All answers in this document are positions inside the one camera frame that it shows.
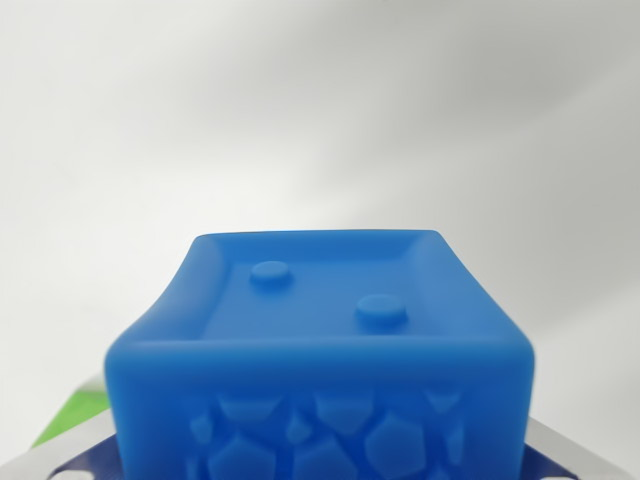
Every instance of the hexagonal pattern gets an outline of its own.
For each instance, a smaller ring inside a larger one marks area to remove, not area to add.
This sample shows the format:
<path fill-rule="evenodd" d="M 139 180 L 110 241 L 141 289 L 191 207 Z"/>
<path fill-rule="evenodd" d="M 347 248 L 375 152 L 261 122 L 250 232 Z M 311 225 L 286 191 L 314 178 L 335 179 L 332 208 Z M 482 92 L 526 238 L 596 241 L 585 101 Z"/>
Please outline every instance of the hexagonal pattern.
<path fill-rule="evenodd" d="M 416 474 L 426 467 L 422 427 L 393 414 L 387 414 L 369 434 L 365 451 L 385 480 Z"/>
<path fill-rule="evenodd" d="M 373 392 L 323 392 L 315 395 L 318 418 L 342 435 L 353 435 L 373 413 Z"/>
<path fill-rule="evenodd" d="M 222 413 L 234 422 L 260 422 L 265 420 L 282 401 L 281 396 L 220 395 Z"/>
<path fill-rule="evenodd" d="M 338 442 L 327 438 L 296 453 L 293 480 L 356 480 L 358 470 Z"/>
<path fill-rule="evenodd" d="M 209 461 L 215 480 L 273 480 L 275 454 L 255 442 L 236 436 Z"/>

